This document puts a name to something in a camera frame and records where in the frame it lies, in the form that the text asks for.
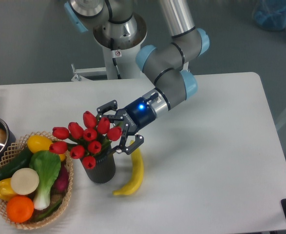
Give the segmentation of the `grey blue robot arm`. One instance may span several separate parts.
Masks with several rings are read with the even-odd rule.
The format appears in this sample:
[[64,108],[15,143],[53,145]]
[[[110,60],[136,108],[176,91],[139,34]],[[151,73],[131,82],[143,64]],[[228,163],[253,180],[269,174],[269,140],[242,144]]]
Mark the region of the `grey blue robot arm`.
[[196,28],[185,0],[159,3],[172,42],[164,49],[142,47],[147,35],[145,21],[133,11],[131,0],[68,0],[64,8],[78,31],[91,31],[101,46],[103,68],[74,70],[76,76],[105,74],[108,79],[136,78],[144,74],[154,88],[118,109],[111,101],[98,108],[100,117],[122,129],[120,143],[112,151],[131,154],[144,141],[139,130],[189,99],[198,89],[187,63],[205,53],[210,40]]

